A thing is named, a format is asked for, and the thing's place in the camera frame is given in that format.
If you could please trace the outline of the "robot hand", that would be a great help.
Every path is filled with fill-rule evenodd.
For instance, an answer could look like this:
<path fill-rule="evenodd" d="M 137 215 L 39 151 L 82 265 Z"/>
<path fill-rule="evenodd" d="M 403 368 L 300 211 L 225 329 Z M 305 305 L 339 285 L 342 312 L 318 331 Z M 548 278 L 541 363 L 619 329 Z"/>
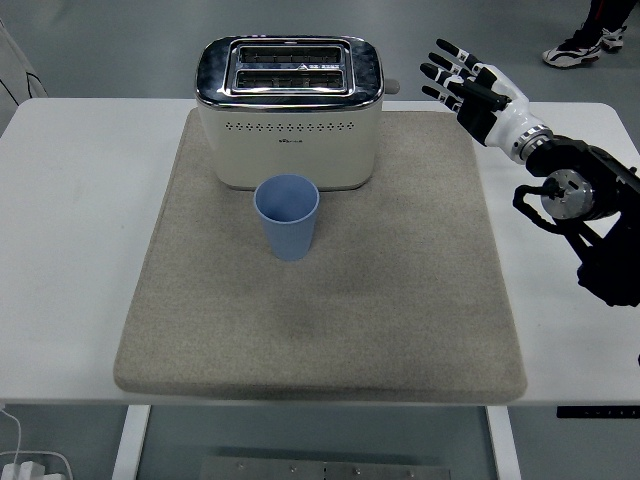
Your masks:
<path fill-rule="evenodd" d="M 526 132 L 542 125 L 525 94 L 496 66 L 445 39 L 436 46 L 442 52 L 431 52 L 420 65 L 430 81 L 422 92 L 454 112 L 478 143 L 510 154 Z"/>

